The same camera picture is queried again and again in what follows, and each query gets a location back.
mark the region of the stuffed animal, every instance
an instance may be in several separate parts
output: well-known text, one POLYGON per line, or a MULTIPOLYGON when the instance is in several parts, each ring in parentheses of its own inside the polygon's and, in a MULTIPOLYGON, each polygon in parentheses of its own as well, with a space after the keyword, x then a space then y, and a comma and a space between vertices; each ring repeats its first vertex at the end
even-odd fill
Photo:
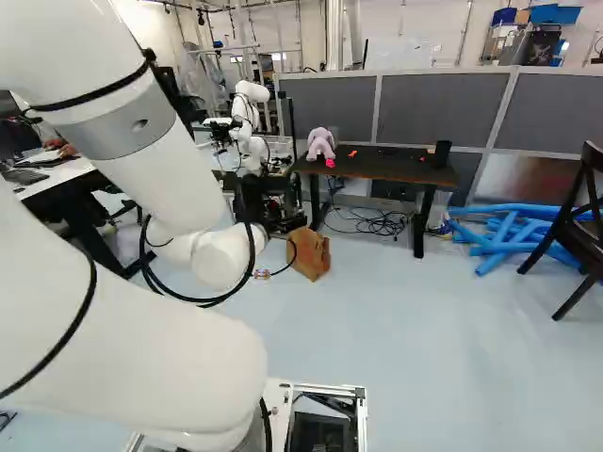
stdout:
POLYGON ((308 135, 308 154, 305 159, 314 162, 322 153, 325 159, 334 159, 335 140, 333 134, 324 127, 317 127, 308 135))

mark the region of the metal frame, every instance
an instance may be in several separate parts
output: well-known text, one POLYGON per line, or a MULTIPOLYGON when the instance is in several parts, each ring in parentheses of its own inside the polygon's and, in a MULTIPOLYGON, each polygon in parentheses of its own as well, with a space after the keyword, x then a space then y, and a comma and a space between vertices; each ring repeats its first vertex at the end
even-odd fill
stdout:
MULTIPOLYGON (((415 143, 415 144, 403 144, 403 143, 380 143, 377 142, 377 135, 379 129, 379 112, 381 107, 381 94, 383 78, 391 75, 427 75, 427 74, 446 74, 446 73, 507 73, 509 80, 507 86, 500 98, 500 104, 498 106, 497 115, 492 123, 488 140, 483 148, 481 147, 461 147, 453 146, 451 151, 453 153, 481 153, 482 159, 476 170, 473 183, 467 194, 466 203, 472 203, 475 198, 476 190, 479 186, 481 176, 488 162, 489 156, 492 153, 497 154, 521 154, 526 157, 538 157, 538 158, 557 158, 562 160, 579 160, 579 154, 577 153, 553 153, 546 151, 534 151, 534 150, 522 150, 522 149, 500 149, 496 148, 496 142, 500 127, 504 122, 505 115, 509 108, 511 99, 513 98, 515 86, 519 76, 525 74, 547 74, 547 75, 580 75, 580 76, 591 76, 591 77, 603 77, 603 73, 596 67, 587 68, 549 68, 549 67, 531 67, 531 66, 482 66, 476 68, 427 68, 410 71, 331 71, 325 73, 279 73, 275 77, 275 84, 277 90, 280 89, 281 80, 305 80, 305 79, 322 79, 322 78, 344 78, 344 77, 375 77, 375 100, 373 103, 373 114, 371 124, 371 135, 370 141, 341 141, 341 144, 350 144, 358 146, 380 146, 380 147, 395 147, 395 148, 416 148, 423 146, 433 146, 434 143, 415 143)), ((279 116, 279 125, 281 127, 281 134, 284 133, 283 127, 283 111, 277 103, 277 113, 279 116)))
POLYGON ((375 82, 375 102, 373 104, 373 123, 370 128, 370 142, 377 142, 377 133, 379 132, 379 110, 381 109, 381 86, 383 84, 383 76, 377 75, 375 82))
MULTIPOLYGON (((352 424, 356 427, 356 442, 358 448, 355 452, 368 451, 367 437, 367 389, 364 386, 341 385, 329 386, 324 384, 294 383, 280 379, 268 379, 264 389, 264 399, 271 411, 270 423, 272 426, 272 444, 274 452, 286 452, 285 445, 292 428, 290 420, 293 418, 293 395, 304 394, 313 397, 318 403, 339 412, 337 401, 347 399, 351 401, 353 412, 346 412, 352 424)), ((122 452, 139 452, 144 443, 145 436, 133 433, 122 452)))
POLYGON ((490 135, 488 136, 488 141, 486 141, 486 148, 481 156, 480 164, 478 165, 478 169, 475 171, 475 175, 473 176, 473 182, 471 183, 471 188, 469 188, 469 193, 467 193, 466 202, 467 204, 472 203, 475 198, 475 192, 478 189, 478 185, 480 184, 481 175, 488 164, 488 157, 492 150, 494 149, 494 145, 497 142, 498 132, 500 132, 500 126, 505 119, 505 115, 507 114, 507 109, 509 108, 509 104, 511 103, 511 99, 513 98, 513 93, 515 91, 515 85, 517 84, 517 79, 519 78, 519 70, 516 67, 511 69, 509 73, 509 80, 507 81, 507 87, 505 88, 502 98, 500 99, 500 104, 498 105, 498 112, 495 116, 494 123, 492 124, 492 128, 490 129, 490 135))

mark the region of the desk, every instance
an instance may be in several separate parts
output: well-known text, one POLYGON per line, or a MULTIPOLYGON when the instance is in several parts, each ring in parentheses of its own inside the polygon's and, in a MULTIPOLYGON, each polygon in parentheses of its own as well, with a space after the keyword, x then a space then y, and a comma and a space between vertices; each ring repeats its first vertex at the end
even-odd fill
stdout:
POLYGON ((70 231, 92 259, 125 279, 134 276, 140 269, 140 261, 124 267, 96 230, 91 213, 80 207, 86 202, 86 193, 110 185, 107 178, 85 157, 53 168, 33 170, 49 177, 16 193, 25 207, 34 215, 36 212, 52 212, 65 219, 70 231))
POLYGON ((454 188, 459 178, 454 169, 448 165, 434 169, 427 162, 419 161, 425 154, 424 148, 380 148, 376 146, 340 145, 335 149, 335 168, 328 168, 324 159, 308 162, 305 155, 292 167, 291 171, 310 176, 310 199, 312 203, 312 223, 310 228, 316 231, 330 204, 325 202, 320 207, 318 193, 318 175, 359 177, 363 179, 381 179, 385 181, 405 182, 425 187, 425 195, 421 211, 413 217, 413 250, 415 257, 422 258, 423 234, 427 218, 430 215, 433 195, 438 186, 454 188), (356 156, 349 157, 352 151, 356 156))

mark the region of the white table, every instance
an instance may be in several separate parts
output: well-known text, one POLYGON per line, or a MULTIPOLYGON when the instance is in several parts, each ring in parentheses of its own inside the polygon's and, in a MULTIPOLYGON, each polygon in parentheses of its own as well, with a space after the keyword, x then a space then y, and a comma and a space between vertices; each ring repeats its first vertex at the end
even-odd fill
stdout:
POLYGON ((21 201, 42 193, 50 188, 54 188, 55 186, 60 186, 61 184, 70 182, 71 180, 88 174, 89 172, 96 171, 96 168, 87 158, 80 157, 76 160, 65 162, 62 165, 58 165, 54 168, 33 168, 32 170, 42 174, 47 174, 49 177, 48 179, 39 181, 31 186, 25 186, 23 191, 16 193, 17 198, 19 198, 21 201))
POLYGON ((67 221, 70 231, 92 259, 125 279, 134 276, 140 269, 140 261, 123 266, 96 230, 90 210, 81 207, 90 204, 88 196, 91 196, 91 191, 109 185, 109 181, 100 173, 93 174, 96 168, 91 162, 80 157, 53 168, 32 170, 49 177, 31 186, 24 186, 23 191, 15 193, 17 198, 32 212, 42 212, 43 217, 48 211, 57 211, 57 215, 67 221))

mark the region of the black cable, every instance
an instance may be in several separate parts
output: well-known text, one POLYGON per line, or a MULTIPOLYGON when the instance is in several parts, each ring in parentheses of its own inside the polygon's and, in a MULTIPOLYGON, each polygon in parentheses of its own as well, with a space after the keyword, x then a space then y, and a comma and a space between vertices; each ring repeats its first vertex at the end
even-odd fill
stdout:
POLYGON ((272 452, 272 427, 270 425, 270 413, 266 406, 264 397, 260 398, 260 411, 264 421, 264 433, 266 435, 266 452, 272 452))
POLYGON ((144 244, 145 244, 145 239, 146 239, 146 234, 147 234, 147 228, 149 227, 149 222, 151 221, 151 216, 149 215, 142 223, 142 231, 140 231, 139 258, 140 258, 140 262, 141 262, 140 272, 142 273, 142 277, 144 278, 144 281, 149 285, 151 290, 153 290, 155 293, 157 293, 159 295, 164 295, 162 293, 162 291, 163 291, 166 294, 174 297, 175 299, 180 299, 182 301, 186 301, 189 303, 196 303, 198 307, 206 309, 206 308, 211 308, 213 306, 216 306, 216 305, 224 302, 225 300, 230 298, 232 295, 234 295, 236 292, 238 292, 243 287, 243 285, 245 285, 247 283, 249 278, 253 275, 253 267, 255 266, 255 242, 253 241, 252 225, 247 219, 247 208, 246 208, 245 202, 243 200, 243 194, 242 194, 240 183, 236 185, 236 200, 238 200, 241 204, 240 205, 241 212, 244 215, 243 224, 245 225, 245 231, 247 233, 247 239, 249 241, 249 263, 247 264, 245 273, 243 274, 243 277, 238 282, 238 284, 233 289, 231 289, 230 291, 228 291, 227 293, 225 293, 223 295, 218 295, 218 296, 210 297, 207 299, 198 299, 195 297, 188 297, 186 295, 182 295, 182 294, 179 294, 178 292, 171 290, 166 284, 164 284, 161 280, 159 280, 159 278, 155 275, 155 273, 149 266, 149 263, 144 259, 144 256, 146 255, 145 250, 144 250, 144 244))
POLYGON ((149 245, 150 247, 153 247, 153 248, 163 248, 163 247, 167 247, 167 246, 168 246, 168 245, 169 245, 169 244, 172 242, 172 240, 173 240, 173 237, 172 237, 171 239, 169 239, 167 242, 162 243, 161 245, 154 245, 154 244, 152 244, 151 242, 149 242, 149 240, 147 239, 147 237, 146 237, 146 236, 144 237, 144 242, 145 242, 147 245, 149 245))
POLYGON ((290 238, 288 238, 286 241, 290 242, 291 245, 293 245, 293 257, 291 258, 291 262, 289 262, 286 266, 284 266, 280 270, 277 270, 274 273, 270 273, 270 276, 276 276, 276 275, 278 275, 280 273, 283 273, 285 270, 288 270, 293 265, 293 263, 295 262, 295 260, 298 258, 298 246, 290 238))
MULTIPOLYGON (((230 171, 232 172, 238 172, 241 167, 243 166, 243 157, 241 156, 241 150, 238 148, 238 140, 235 140, 235 144, 236 144, 236 153, 238 153, 238 167, 236 167, 236 169, 230 169, 230 171)), ((216 153, 216 157, 218 158, 218 165, 220 165, 220 169, 223 172, 226 172, 226 169, 224 169, 224 167, 222 166, 222 162, 220 160, 220 152, 216 153)))
POLYGON ((269 166, 270 166, 270 159, 272 158, 272 155, 270 153, 270 146, 268 145, 268 141, 266 140, 266 137, 264 137, 263 135, 260 135, 259 137, 264 140, 264 144, 266 145, 266 150, 268 151, 268 161, 266 162, 266 170, 268 170, 269 166))
POLYGON ((69 343, 72 339, 73 335, 79 329, 79 326, 86 317, 88 313, 88 309, 92 303, 92 298, 94 296, 94 291, 96 290, 96 264, 95 262, 87 255, 88 263, 90 265, 90 280, 88 283, 88 289, 86 290, 86 295, 82 300, 82 304, 77 310, 77 314, 73 319, 69 328, 63 333, 58 342, 46 353, 46 355, 37 363, 31 370, 29 370, 25 375, 23 375, 20 379, 12 383, 8 388, 0 392, 0 400, 2 400, 6 396, 10 396, 15 391, 23 388, 28 382, 34 379, 41 371, 43 371, 48 364, 50 364, 61 352, 63 348, 69 343))
POLYGON ((404 231, 404 229, 406 228, 406 225, 408 224, 408 218, 406 217, 406 214, 404 214, 403 212, 382 212, 382 211, 377 211, 379 212, 379 215, 377 217, 373 217, 373 218, 367 218, 364 216, 361 216, 357 213, 354 212, 354 209, 350 209, 349 213, 351 215, 354 216, 354 218, 349 218, 349 217, 344 217, 343 215, 341 215, 338 211, 338 208, 335 206, 335 202, 334 202, 334 194, 341 189, 342 187, 333 187, 331 185, 331 178, 327 178, 327 182, 329 184, 329 195, 331 196, 331 210, 330 212, 335 212, 340 218, 344 219, 344 220, 351 220, 351 221, 355 221, 354 223, 354 228, 355 231, 341 231, 338 230, 336 228, 334 228, 333 226, 331 226, 329 223, 327 223, 326 221, 326 217, 323 220, 323 224, 331 229, 332 231, 335 231, 337 233, 342 233, 342 234, 374 234, 374 235, 379 235, 379 236, 385 236, 385 237, 394 237, 394 240, 398 240, 398 235, 400 235, 402 233, 402 231, 404 231), (391 216, 394 215, 399 215, 399 218, 397 220, 392 219, 391 216))
POLYGON ((243 156, 241 155, 241 150, 238 147, 238 140, 235 140, 235 144, 236 144, 236 153, 238 153, 238 168, 235 169, 235 172, 238 172, 241 169, 241 166, 243 165, 243 156))

